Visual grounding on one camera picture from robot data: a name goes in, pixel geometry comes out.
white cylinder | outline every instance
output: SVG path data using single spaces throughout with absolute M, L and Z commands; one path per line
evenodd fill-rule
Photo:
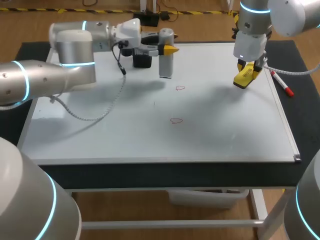
M 320 151 L 299 181 L 284 210 L 290 240 L 320 239 Z
M 283 36 L 320 27 L 320 0 L 269 0 L 271 22 Z
M 76 202 L 40 167 L 0 138 L 0 239 L 78 240 Z

table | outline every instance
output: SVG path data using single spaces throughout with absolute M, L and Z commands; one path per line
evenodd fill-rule
M 45 61 L 50 46 L 46 42 L 24 43 L 16 60 L 35 59 Z M 303 72 L 306 66 L 293 41 L 269 41 L 266 46 L 270 66 L 287 71 Z M 320 146 L 320 98 L 310 76 L 283 76 L 294 91 L 288 98 L 276 85 L 279 99 L 301 155 L 300 163 L 135 163 L 135 164 L 83 164 L 41 166 L 63 188 L 79 191 L 168 188 L 247 188 L 295 187 Z M 17 145 L 31 101 L 7 112 L 0 113 L 0 136 Z M 84 228 L 156 228 L 156 227 L 259 227 L 259 239 L 268 239 L 282 222 L 282 212 L 289 191 L 278 201 L 266 217 L 265 207 L 255 205 L 258 220 L 220 221 L 147 221 L 147 222 L 89 222 Z M 251 197 L 261 197 L 252 191 Z
M 158 57 L 147 69 L 134 68 L 132 57 L 123 57 L 126 85 L 116 107 L 99 122 L 79 121 L 47 97 L 33 101 L 32 119 L 18 147 L 42 166 L 297 159 L 268 70 L 243 90 L 233 85 L 238 73 L 234 43 L 176 47 L 172 79 L 159 78 Z M 49 56 L 49 62 L 59 62 L 57 53 Z M 60 97 L 79 116 L 99 116 L 122 84 L 111 52 L 97 52 L 94 59 L 97 86 Z

black mat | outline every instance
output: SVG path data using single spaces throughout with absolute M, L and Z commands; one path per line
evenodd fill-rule
M 24 43 L 16 60 L 45 61 L 49 49 L 46 42 Z M 293 72 L 307 70 L 293 41 L 269 41 L 266 51 L 271 67 Z M 294 98 L 289 98 L 275 84 L 300 151 L 301 163 L 144 163 L 41 167 L 65 189 L 295 186 L 320 148 L 320 98 L 309 75 L 281 77 L 295 94 Z M 30 104 L 27 102 L 14 110 L 0 112 L 1 137 L 15 145 L 18 143 Z

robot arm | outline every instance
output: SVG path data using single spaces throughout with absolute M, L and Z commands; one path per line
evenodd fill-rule
M 173 30 L 168 36 L 173 45 Z M 109 52 L 118 42 L 126 43 L 124 48 L 141 48 L 150 56 L 167 59 L 159 61 L 159 73 L 164 77 L 172 75 L 173 68 L 168 63 L 173 65 L 172 54 L 178 50 L 169 46 L 170 42 L 148 47 L 141 44 L 137 18 L 116 27 L 107 21 L 54 23 L 49 29 L 49 41 L 58 53 L 60 65 L 35 60 L 0 64 L 0 106 L 15 103 L 0 110 L 15 108 L 34 98 L 93 88 L 96 85 L 93 53 Z
M 0 65 L 0 105 L 18 103 L 95 86 L 92 36 L 88 31 L 61 31 L 56 38 L 60 65 L 36 60 Z
M 320 0 L 242 0 L 233 55 L 238 58 L 239 74 L 234 84 L 245 89 L 260 73 L 271 27 L 285 37 L 320 27 Z M 247 62 L 254 62 L 245 69 Z M 251 68 L 246 79 L 241 71 Z

table leg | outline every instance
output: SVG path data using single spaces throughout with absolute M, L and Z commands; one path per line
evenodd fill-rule
M 157 0 L 153 0 L 153 13 L 157 13 Z
M 147 0 L 140 0 L 140 12 L 144 13 L 147 9 Z
M 284 191 L 278 202 L 264 220 L 262 227 L 257 229 L 259 240 L 270 239 L 276 230 L 281 226 L 284 221 L 285 206 L 292 192 L 292 190 Z
M 255 219 L 266 219 L 268 212 L 262 189 L 250 189 L 250 197 Z
M 234 7 L 234 1 L 235 0 L 227 0 L 229 12 L 232 11 L 232 8 Z

